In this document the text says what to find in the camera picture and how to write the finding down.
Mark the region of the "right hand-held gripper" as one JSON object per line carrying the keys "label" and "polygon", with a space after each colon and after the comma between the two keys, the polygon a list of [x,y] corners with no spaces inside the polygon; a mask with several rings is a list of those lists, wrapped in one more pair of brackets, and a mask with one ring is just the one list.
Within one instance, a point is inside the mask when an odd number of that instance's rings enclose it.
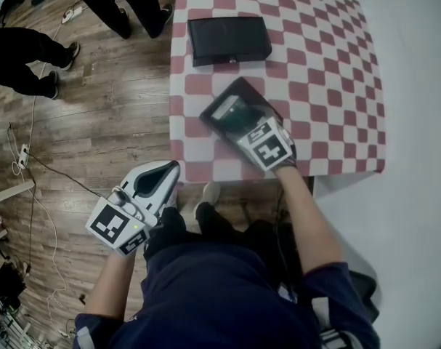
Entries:
{"label": "right hand-held gripper", "polygon": [[249,104],[248,108],[254,122],[261,125],[237,141],[245,156],[264,172],[295,164],[296,146],[279,123],[280,114],[268,102]]}

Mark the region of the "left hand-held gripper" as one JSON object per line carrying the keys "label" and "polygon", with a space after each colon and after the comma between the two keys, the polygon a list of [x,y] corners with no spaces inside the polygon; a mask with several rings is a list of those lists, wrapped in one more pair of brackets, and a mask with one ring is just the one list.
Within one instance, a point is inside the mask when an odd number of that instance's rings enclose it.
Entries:
{"label": "left hand-held gripper", "polygon": [[150,231],[158,224],[157,213],[168,201],[179,175],[177,161],[151,161],[133,168],[121,187],[99,199],[86,229],[120,255],[130,255],[150,238]]}

